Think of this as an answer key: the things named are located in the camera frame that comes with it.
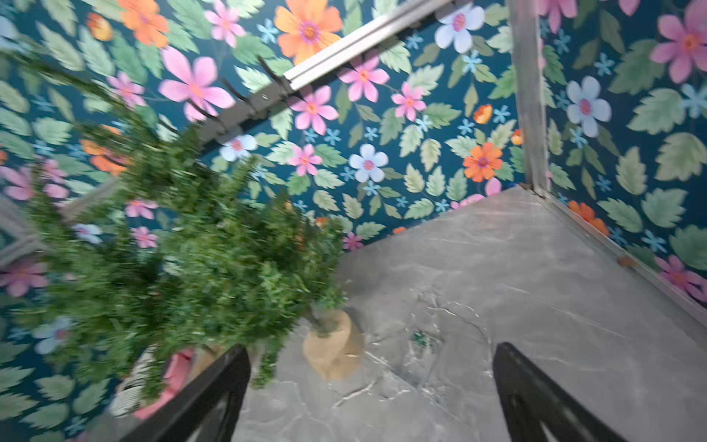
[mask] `pink object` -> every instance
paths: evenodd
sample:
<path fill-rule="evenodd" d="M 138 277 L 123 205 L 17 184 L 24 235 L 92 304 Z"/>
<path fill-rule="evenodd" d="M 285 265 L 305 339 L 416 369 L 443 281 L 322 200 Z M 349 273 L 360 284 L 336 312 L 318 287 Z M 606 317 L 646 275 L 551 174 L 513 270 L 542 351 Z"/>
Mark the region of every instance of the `pink object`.
<path fill-rule="evenodd" d="M 218 115 L 211 105 L 225 108 L 235 104 L 233 97 L 222 88 L 209 87 L 218 76 L 214 59 L 197 58 L 192 71 L 189 60 L 181 52 L 173 47 L 166 47 L 162 50 L 162 60 L 167 70 L 184 82 L 164 80 L 160 83 L 159 91 L 165 97 L 180 103 L 191 98 L 194 104 L 211 115 Z M 206 118 L 189 103 L 184 105 L 184 112 L 189 121 Z"/>
<path fill-rule="evenodd" d="M 9 269 L 0 273 L 0 286 L 7 286 L 7 294 L 13 298 L 24 296 L 30 287 L 46 287 L 47 278 L 42 275 L 47 265 L 22 259 L 12 263 Z"/>
<path fill-rule="evenodd" d="M 145 100 L 140 96 L 145 93 L 145 88 L 130 81 L 124 72 L 118 72 L 118 77 L 106 77 L 108 83 L 113 87 L 113 91 L 120 95 L 125 105 L 131 109 L 138 106 L 147 106 Z"/>
<path fill-rule="evenodd" d="M 215 40 L 225 40 L 228 46 L 235 47 L 235 36 L 242 37 L 245 35 L 245 29 L 238 22 L 238 9 L 226 8 L 221 0 L 214 2 L 213 11 L 206 11 L 204 15 L 206 19 L 214 25 L 211 30 L 211 36 Z"/>
<path fill-rule="evenodd" d="M 147 219 L 154 219 L 155 215 L 151 209 L 157 209 L 159 206 L 154 201 L 145 201 L 144 199 L 133 199 L 125 206 L 125 216 L 128 218 L 136 218 L 142 216 Z"/>
<path fill-rule="evenodd" d="M 395 116 L 400 118 L 403 115 L 407 116 L 410 121 L 415 121 L 416 110 L 423 111 L 427 105 L 421 100 L 424 89 L 421 86 L 415 89 L 411 88 L 406 82 L 402 84 L 402 95 L 396 93 L 391 97 L 393 102 L 398 106 L 395 110 Z"/>
<path fill-rule="evenodd" d="M 650 53 L 656 63 L 670 60 L 670 78 L 684 83 L 692 72 L 692 64 L 707 71 L 707 0 L 692 0 L 685 8 L 685 26 L 676 16 L 658 17 L 658 30 L 671 42 L 660 43 Z"/>
<path fill-rule="evenodd" d="M 316 175 L 318 173 L 314 165 L 321 164 L 322 157 L 314 154 L 314 146 L 308 144 L 304 149 L 299 146 L 294 146 L 292 151 L 295 156 L 290 158 L 290 165 L 297 166 L 297 175 L 302 177 L 307 173 L 310 175 Z"/>
<path fill-rule="evenodd" d="M 368 101 L 378 101 L 378 89 L 373 85 L 386 84 L 390 76 L 382 69 L 376 69 L 378 65 L 378 51 L 371 50 L 366 54 L 366 60 L 361 57 L 354 57 L 351 60 L 353 71 L 344 68 L 339 72 L 339 79 L 349 86 L 349 100 L 358 101 L 361 95 L 365 95 Z"/>
<path fill-rule="evenodd" d="M 291 97 L 287 100 L 287 105 L 295 112 L 301 112 L 295 118 L 297 129 L 307 129 L 310 125 L 319 135 L 324 135 L 327 130 L 327 120 L 334 120 L 339 117 L 339 113 L 332 106 L 326 105 L 332 97 L 332 89 L 329 86 L 322 86 L 313 92 L 312 86 L 302 88 L 304 100 Z"/>

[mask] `orange flower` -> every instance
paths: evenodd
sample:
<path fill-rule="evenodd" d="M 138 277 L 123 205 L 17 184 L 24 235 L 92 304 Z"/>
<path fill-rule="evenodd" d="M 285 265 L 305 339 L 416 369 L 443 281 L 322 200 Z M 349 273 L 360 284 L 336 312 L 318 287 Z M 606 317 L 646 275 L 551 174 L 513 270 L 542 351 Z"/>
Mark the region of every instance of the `orange flower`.
<path fill-rule="evenodd" d="M 95 12 L 88 14 L 86 26 L 90 29 L 93 38 L 102 42 L 109 42 L 113 38 L 113 27 L 108 20 L 99 16 Z"/>
<path fill-rule="evenodd" d="M 523 133 L 520 131 L 520 129 L 516 129 L 513 131 L 513 135 L 510 138 L 510 142 L 515 144 L 516 146 L 520 146 L 523 144 Z"/>
<path fill-rule="evenodd" d="M 145 45 L 167 46 L 169 32 L 167 19 L 158 14 L 160 7 L 154 0 L 118 0 L 125 11 L 120 18 L 126 28 L 135 32 L 135 38 Z"/>
<path fill-rule="evenodd" d="M 474 121 L 479 123 L 479 124 L 486 124 L 489 122 L 489 118 L 491 118 L 491 113 L 493 112 L 493 108 L 491 105 L 483 105 L 474 112 Z"/>
<path fill-rule="evenodd" d="M 493 143 L 484 143 L 484 147 L 476 146 L 471 151 L 471 156 L 464 158 L 464 174 L 475 182 L 490 180 L 496 174 L 494 170 L 501 168 L 503 153 Z"/>
<path fill-rule="evenodd" d="M 604 236 L 609 236 L 609 229 L 604 221 L 594 217 L 594 211 L 587 204 L 577 204 L 577 201 L 570 201 L 570 210 L 581 216 L 584 221 L 594 226 Z"/>
<path fill-rule="evenodd" d="M 325 47 L 339 41 L 335 35 L 343 27 L 339 10 L 327 8 L 327 0 L 286 0 L 275 10 L 275 26 L 284 32 L 277 39 L 285 57 L 295 57 L 295 64 L 304 62 Z"/>

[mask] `wall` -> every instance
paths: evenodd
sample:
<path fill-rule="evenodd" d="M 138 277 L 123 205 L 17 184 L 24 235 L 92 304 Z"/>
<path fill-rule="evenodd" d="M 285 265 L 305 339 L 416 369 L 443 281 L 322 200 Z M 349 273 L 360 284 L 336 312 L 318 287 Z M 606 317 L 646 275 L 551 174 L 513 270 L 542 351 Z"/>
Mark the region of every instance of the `wall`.
<path fill-rule="evenodd" d="M 553 193 L 707 307 L 707 1 L 539 5 Z"/>

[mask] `green leaf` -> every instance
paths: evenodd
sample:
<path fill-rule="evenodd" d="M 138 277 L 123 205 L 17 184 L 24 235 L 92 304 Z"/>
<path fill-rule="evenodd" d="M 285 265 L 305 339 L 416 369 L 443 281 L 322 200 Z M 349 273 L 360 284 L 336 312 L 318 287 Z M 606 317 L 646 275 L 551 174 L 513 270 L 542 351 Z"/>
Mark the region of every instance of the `green leaf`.
<path fill-rule="evenodd" d="M 687 191 L 683 189 L 656 189 L 645 194 L 641 207 L 643 213 L 656 226 L 673 228 L 682 220 L 680 215 L 685 213 L 682 202 L 686 196 Z"/>
<path fill-rule="evenodd" d="M 635 95 L 652 88 L 653 82 L 665 75 L 665 65 L 650 59 L 650 53 L 657 44 L 655 40 L 634 42 L 630 50 L 621 56 L 609 92 Z"/>
<path fill-rule="evenodd" d="M 403 179 L 405 180 L 405 187 L 410 193 L 420 193 L 425 188 L 425 180 L 422 178 L 422 174 L 410 163 L 407 163 Z"/>
<path fill-rule="evenodd" d="M 312 200 L 314 201 L 314 204 L 319 206 L 321 209 L 328 211 L 339 211 L 337 201 L 334 199 L 332 194 L 326 190 L 317 190 L 314 192 L 314 197 Z"/>
<path fill-rule="evenodd" d="M 68 376 L 55 375 L 35 380 L 39 392 L 48 400 L 61 400 L 74 391 L 76 382 Z"/>
<path fill-rule="evenodd" d="M 24 98 L 20 91 L 2 80 L 0 80 L 0 101 L 15 112 L 23 114 L 30 110 L 30 102 L 27 101 L 27 98 Z"/>
<path fill-rule="evenodd" d="M 37 136 L 48 144 L 61 145 L 71 138 L 71 123 L 51 117 L 38 118 L 32 123 Z"/>
<path fill-rule="evenodd" d="M 391 107 L 383 114 L 383 121 L 380 123 L 380 145 L 384 146 L 397 138 L 402 130 L 402 117 L 395 116 L 395 107 Z"/>
<path fill-rule="evenodd" d="M 628 193 L 640 195 L 648 186 L 645 185 L 648 177 L 645 176 L 645 164 L 641 162 L 638 147 L 630 148 L 626 155 L 619 157 L 617 164 L 617 182 Z"/>
<path fill-rule="evenodd" d="M 572 183 L 572 180 L 570 180 L 569 175 L 567 175 L 567 172 L 562 170 L 560 166 L 558 166 L 555 163 L 550 164 L 550 179 L 552 182 L 554 182 L 556 185 L 562 187 L 563 189 L 572 189 L 572 190 L 577 190 L 577 187 L 575 187 L 574 183 Z"/>
<path fill-rule="evenodd" d="M 650 97 L 641 99 L 641 105 L 633 111 L 633 117 L 627 126 L 637 132 L 655 135 L 658 132 L 670 132 L 676 124 L 685 120 L 685 109 L 680 107 L 682 96 L 674 89 L 659 88 L 649 92 Z"/>
<path fill-rule="evenodd" d="M 643 231 L 641 215 L 632 206 L 614 198 L 609 198 L 607 201 L 599 201 L 597 204 L 607 211 L 609 218 L 616 221 L 626 231 L 633 233 Z"/>
<path fill-rule="evenodd" d="M 147 83 L 147 69 L 140 62 L 135 49 L 128 45 L 121 35 L 113 35 L 110 53 L 115 59 L 115 66 L 138 84 Z"/>
<path fill-rule="evenodd" d="M 425 64 L 431 64 L 434 63 L 435 60 L 437 60 L 437 56 L 440 54 L 441 48 L 437 46 L 437 43 L 430 43 L 429 45 L 425 46 L 425 49 L 422 51 L 422 54 L 419 55 L 413 62 L 413 66 L 415 67 L 420 67 L 424 66 Z"/>
<path fill-rule="evenodd" d="M 363 215 L 363 206 L 356 198 L 344 194 L 344 211 L 349 218 L 358 219 Z"/>
<path fill-rule="evenodd" d="M 665 138 L 655 161 L 660 164 L 656 180 L 687 181 L 692 175 L 702 173 L 702 165 L 707 164 L 707 149 L 693 134 L 678 132 Z"/>
<path fill-rule="evenodd" d="M 415 124 L 410 124 L 406 127 L 400 137 L 400 156 L 408 156 L 410 153 L 415 152 L 420 147 L 422 139 L 423 134 L 419 127 Z"/>
<path fill-rule="evenodd" d="M 426 139 L 420 147 L 420 159 L 425 165 L 425 172 L 429 172 L 440 158 L 442 145 L 435 139 Z"/>
<path fill-rule="evenodd" d="M 626 47 L 621 38 L 621 24 L 606 9 L 599 12 L 599 29 L 602 40 L 613 46 L 619 54 L 623 54 Z"/>
<path fill-rule="evenodd" d="M 427 198 L 420 199 L 410 205 L 407 212 L 405 212 L 405 219 L 420 219 L 425 216 L 430 216 L 434 209 L 435 204 L 432 201 Z"/>
<path fill-rule="evenodd" d="M 69 417 L 69 405 L 54 403 L 38 408 L 36 412 L 28 414 L 20 421 L 26 422 L 32 428 L 47 429 L 54 428 L 65 421 L 67 417 Z"/>
<path fill-rule="evenodd" d="M 0 395 L 0 421 L 17 417 L 38 403 L 25 395 Z"/>
<path fill-rule="evenodd" d="M 707 229 L 690 225 L 684 230 L 675 229 L 670 236 L 670 245 L 675 254 L 690 267 L 707 270 Z"/>

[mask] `white flower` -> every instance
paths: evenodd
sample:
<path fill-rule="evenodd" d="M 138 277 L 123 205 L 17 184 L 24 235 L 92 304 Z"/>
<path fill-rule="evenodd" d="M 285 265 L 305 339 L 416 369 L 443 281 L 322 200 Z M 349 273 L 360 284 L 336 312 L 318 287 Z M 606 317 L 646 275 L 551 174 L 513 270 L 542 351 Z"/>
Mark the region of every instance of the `white flower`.
<path fill-rule="evenodd" d="M 445 49 L 454 40 L 454 50 L 460 54 L 472 48 L 469 30 L 481 29 L 484 25 L 484 9 L 474 6 L 473 1 L 457 0 L 448 3 L 435 12 L 435 18 L 443 25 L 435 32 L 435 43 Z"/>
<path fill-rule="evenodd" d="M 567 85 L 567 97 L 574 104 L 567 106 L 567 118 L 574 124 L 582 122 L 582 130 L 586 136 L 596 138 L 599 135 L 599 121 L 609 121 L 612 118 L 612 107 L 606 100 L 599 97 L 601 86 L 596 78 L 586 76 L 582 87 L 576 81 Z"/>
<path fill-rule="evenodd" d="M 39 354 L 49 354 L 59 345 L 62 345 L 69 335 L 71 319 L 66 316 L 59 316 L 51 324 L 40 325 L 32 330 L 32 337 L 41 339 L 35 345 L 35 351 Z"/>
<path fill-rule="evenodd" d="M 375 148 L 371 144 L 361 146 L 360 155 L 351 155 L 349 165 L 358 169 L 356 171 L 356 181 L 366 182 L 373 180 L 375 182 L 383 181 L 385 172 L 381 169 L 382 166 L 388 164 L 388 155 L 383 152 L 375 152 Z"/>
<path fill-rule="evenodd" d="M 250 151 L 258 148 L 258 143 L 252 135 L 239 135 L 224 144 L 218 153 L 226 161 L 246 159 L 250 156 Z"/>

